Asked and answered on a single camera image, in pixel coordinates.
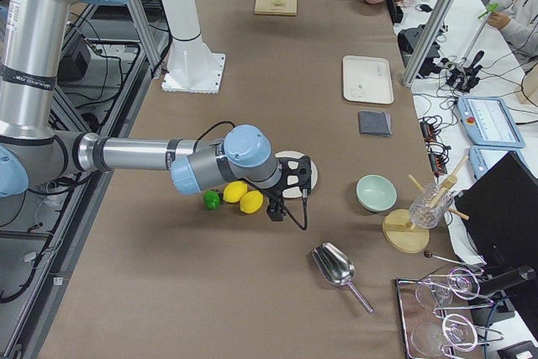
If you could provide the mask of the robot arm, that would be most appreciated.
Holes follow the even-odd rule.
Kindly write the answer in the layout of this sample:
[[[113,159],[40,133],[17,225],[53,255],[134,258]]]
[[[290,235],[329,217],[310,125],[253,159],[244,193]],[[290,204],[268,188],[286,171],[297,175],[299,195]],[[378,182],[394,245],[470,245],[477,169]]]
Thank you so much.
[[[133,140],[50,127],[69,8],[74,3],[129,0],[9,0],[1,60],[1,194],[27,192],[58,177],[119,168],[166,170],[175,188],[194,194],[241,180],[263,193],[274,221],[289,215],[283,193],[296,177],[311,192],[311,161],[276,157],[255,126],[234,127],[223,139]]]

